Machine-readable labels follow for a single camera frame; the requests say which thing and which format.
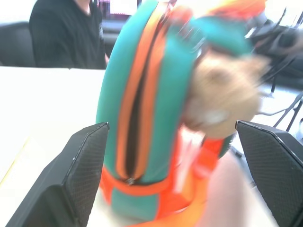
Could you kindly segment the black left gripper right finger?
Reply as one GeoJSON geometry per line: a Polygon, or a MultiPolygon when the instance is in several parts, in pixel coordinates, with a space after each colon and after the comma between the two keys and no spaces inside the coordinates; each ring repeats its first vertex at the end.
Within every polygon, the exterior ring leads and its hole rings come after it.
{"type": "Polygon", "coordinates": [[[303,227],[303,144],[290,133],[237,121],[252,178],[279,227],[303,227]]]}

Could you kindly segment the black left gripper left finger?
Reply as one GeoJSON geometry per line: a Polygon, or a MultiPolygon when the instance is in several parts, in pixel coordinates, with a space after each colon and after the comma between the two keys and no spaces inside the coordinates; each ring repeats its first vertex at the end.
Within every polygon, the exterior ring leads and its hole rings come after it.
{"type": "Polygon", "coordinates": [[[98,190],[109,123],[73,134],[41,172],[6,227],[86,227],[98,190]]]}

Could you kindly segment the beige plush backpack pendant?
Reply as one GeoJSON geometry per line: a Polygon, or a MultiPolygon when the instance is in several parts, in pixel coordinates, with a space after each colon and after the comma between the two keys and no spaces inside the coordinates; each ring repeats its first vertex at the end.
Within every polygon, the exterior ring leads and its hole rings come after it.
{"type": "Polygon", "coordinates": [[[258,113],[258,84],[270,63],[258,54],[230,56],[208,51],[194,68],[182,123],[212,139],[234,134],[238,120],[250,121],[258,113]]]}

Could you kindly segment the orange and teal backpack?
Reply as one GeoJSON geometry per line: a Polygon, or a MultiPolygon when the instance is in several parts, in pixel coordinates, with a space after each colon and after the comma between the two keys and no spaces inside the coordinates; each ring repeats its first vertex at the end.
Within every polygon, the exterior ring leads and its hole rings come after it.
{"type": "Polygon", "coordinates": [[[266,0],[145,0],[122,27],[105,71],[97,122],[110,132],[100,188],[121,227],[198,227],[209,179],[234,134],[182,123],[198,60],[254,54],[248,21],[266,0]]]}

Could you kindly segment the black chair base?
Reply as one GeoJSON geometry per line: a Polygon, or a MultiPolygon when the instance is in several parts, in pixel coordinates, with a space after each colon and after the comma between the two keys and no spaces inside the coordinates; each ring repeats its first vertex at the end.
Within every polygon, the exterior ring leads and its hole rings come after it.
{"type": "Polygon", "coordinates": [[[298,119],[302,118],[303,91],[298,94],[274,93],[262,98],[262,106],[256,121],[285,131],[297,128],[298,119]]]}

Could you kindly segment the person in black shirt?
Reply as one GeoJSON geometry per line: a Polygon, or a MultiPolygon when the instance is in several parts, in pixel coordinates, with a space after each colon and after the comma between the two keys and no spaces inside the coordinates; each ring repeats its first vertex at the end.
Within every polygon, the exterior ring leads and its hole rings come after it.
{"type": "Polygon", "coordinates": [[[102,13],[96,0],[37,0],[29,20],[36,66],[104,70],[102,13]]]}

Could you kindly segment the black office chair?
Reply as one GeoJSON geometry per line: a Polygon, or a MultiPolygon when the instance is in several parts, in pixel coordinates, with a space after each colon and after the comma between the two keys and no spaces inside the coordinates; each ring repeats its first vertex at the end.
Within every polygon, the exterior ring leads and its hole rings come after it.
{"type": "Polygon", "coordinates": [[[0,65],[36,66],[28,22],[0,24],[0,65]]]}

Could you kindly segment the computer monitor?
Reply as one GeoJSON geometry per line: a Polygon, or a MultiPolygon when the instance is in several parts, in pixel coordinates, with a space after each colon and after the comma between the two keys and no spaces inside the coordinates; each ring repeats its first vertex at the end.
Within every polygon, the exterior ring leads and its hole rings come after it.
{"type": "Polygon", "coordinates": [[[127,20],[137,11],[137,0],[98,0],[105,20],[127,20]]]}

